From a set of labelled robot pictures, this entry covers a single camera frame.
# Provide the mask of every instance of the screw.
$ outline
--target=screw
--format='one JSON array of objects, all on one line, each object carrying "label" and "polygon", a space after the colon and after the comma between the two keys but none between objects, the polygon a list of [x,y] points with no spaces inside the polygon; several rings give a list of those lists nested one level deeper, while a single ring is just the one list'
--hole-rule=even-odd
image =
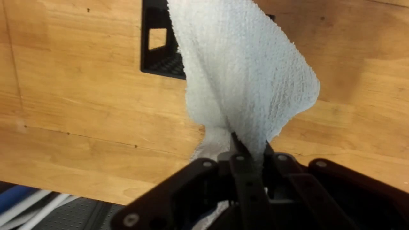
[{"label": "screw", "polygon": [[244,162],[244,158],[243,156],[237,156],[235,160]]},{"label": "screw", "polygon": [[316,165],[317,165],[318,168],[326,168],[326,167],[329,167],[329,164],[325,163],[325,162],[317,162]]},{"label": "screw", "polygon": [[289,160],[289,158],[285,156],[285,155],[279,155],[278,159],[279,159],[280,162],[288,162],[288,160]]},{"label": "screw", "polygon": [[212,165],[214,165],[214,164],[210,163],[210,162],[205,162],[205,163],[203,163],[203,167],[205,167],[205,168],[211,168]]},{"label": "screw", "polygon": [[127,215],[125,219],[124,219],[124,225],[125,228],[133,228],[138,224],[140,222],[140,215],[137,214],[131,214],[131,215]]}]

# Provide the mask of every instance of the white towel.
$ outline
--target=white towel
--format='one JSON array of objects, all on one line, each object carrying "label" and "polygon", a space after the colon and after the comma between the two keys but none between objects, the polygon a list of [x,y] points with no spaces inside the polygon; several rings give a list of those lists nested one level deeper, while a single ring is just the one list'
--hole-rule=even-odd
[{"label": "white towel", "polygon": [[266,141],[316,103],[313,71],[252,0],[169,0],[169,12],[187,73],[188,113],[206,127],[200,156],[228,150],[235,132],[262,162]]}]

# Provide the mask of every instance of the wooden panel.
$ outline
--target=wooden panel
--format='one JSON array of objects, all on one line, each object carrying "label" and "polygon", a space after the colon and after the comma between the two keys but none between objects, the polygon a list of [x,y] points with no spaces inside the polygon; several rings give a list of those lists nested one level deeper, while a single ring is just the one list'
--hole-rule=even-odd
[{"label": "wooden panel", "polygon": [[3,0],[0,0],[0,112],[0,123],[22,127],[21,100]]},{"label": "wooden panel", "polygon": [[[382,2],[258,0],[322,82],[274,147],[409,192],[409,8]],[[187,164],[202,131],[138,71],[141,2],[4,3],[28,127],[0,127],[0,181],[127,204]]]}]

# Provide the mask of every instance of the white cable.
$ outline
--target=white cable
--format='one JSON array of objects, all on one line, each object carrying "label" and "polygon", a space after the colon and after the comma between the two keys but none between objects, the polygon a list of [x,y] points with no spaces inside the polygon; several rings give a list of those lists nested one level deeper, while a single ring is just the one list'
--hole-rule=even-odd
[{"label": "white cable", "polygon": [[23,227],[18,228],[18,230],[32,230],[40,222],[42,222],[49,214],[51,214],[60,204],[67,200],[69,195],[59,195],[50,204],[48,204],[36,216],[33,216],[30,222],[27,222]]},{"label": "white cable", "polygon": [[0,215],[0,228],[13,220],[16,216],[22,214],[25,210],[30,209],[32,205],[37,204],[40,200],[45,199],[50,195],[51,191],[39,191],[32,196],[27,197],[25,201],[19,202],[18,205],[13,206],[8,211]]},{"label": "white cable", "polygon": [[[64,200],[63,204],[59,205],[59,208],[65,206],[67,204],[73,202],[73,201],[76,201],[76,200],[78,200],[78,197],[68,197],[67,200]],[[12,222],[9,222],[9,223],[5,224],[4,227],[1,227],[0,230],[10,230],[10,229],[18,228],[18,227],[26,224],[27,222],[30,222],[30,220],[31,220],[33,216],[36,216],[40,211],[41,211],[41,209],[40,209],[40,210],[35,210],[35,211],[32,211],[32,213],[28,213],[28,214],[26,214],[26,215],[23,215],[23,216],[19,216],[19,218],[17,218],[17,219],[13,219]]]}]

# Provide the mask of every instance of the wooden surface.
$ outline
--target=wooden surface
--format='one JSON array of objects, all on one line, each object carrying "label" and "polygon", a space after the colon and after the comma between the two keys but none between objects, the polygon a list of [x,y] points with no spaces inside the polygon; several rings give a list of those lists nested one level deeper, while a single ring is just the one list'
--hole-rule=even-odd
[{"label": "wooden surface", "polygon": [[[258,3],[322,82],[275,150],[409,192],[409,2]],[[140,15],[140,0],[0,0],[0,181],[124,205],[188,163],[203,130],[186,82],[138,71]]]}]

